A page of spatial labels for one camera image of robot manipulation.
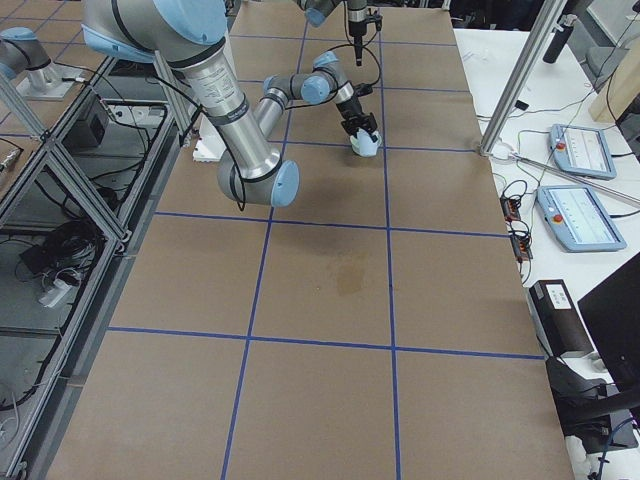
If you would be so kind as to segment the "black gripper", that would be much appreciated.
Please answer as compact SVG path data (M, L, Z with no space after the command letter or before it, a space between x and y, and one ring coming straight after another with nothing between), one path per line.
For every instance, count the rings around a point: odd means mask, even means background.
M348 34L353 40L355 64L360 67L362 65L363 46L362 40L365 35L365 11L349 10L348 11Z
M357 134L359 130L369 134L372 140L379 139L377 122L373 113L349 116L341 121L341 126L347 134Z

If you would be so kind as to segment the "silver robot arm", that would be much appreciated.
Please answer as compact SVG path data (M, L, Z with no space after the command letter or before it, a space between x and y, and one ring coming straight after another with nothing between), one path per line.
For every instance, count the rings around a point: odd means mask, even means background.
M382 143L374 115L359 101L371 85L354 85L333 51L316 57L309 73L267 78L252 109L224 54L228 24L222 1L87 1L82 29L97 52L139 63L162 56L184 75L198 110L224 144L218 185L240 207L286 207L297 195L298 165L268 142L287 109L334 102L355 154L371 157Z
M333 11L342 5L346 16L346 39L353 48L355 64L362 65L364 37L369 24L368 2L361 0L301 0L296 1L306 20L313 27L320 27Z

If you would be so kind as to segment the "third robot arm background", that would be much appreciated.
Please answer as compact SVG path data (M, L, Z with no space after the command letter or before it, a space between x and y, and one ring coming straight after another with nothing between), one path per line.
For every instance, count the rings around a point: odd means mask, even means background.
M27 27L11 27L1 32L1 73L10 81L26 77L17 85L29 100L61 101L77 76L72 67L55 63L36 34Z

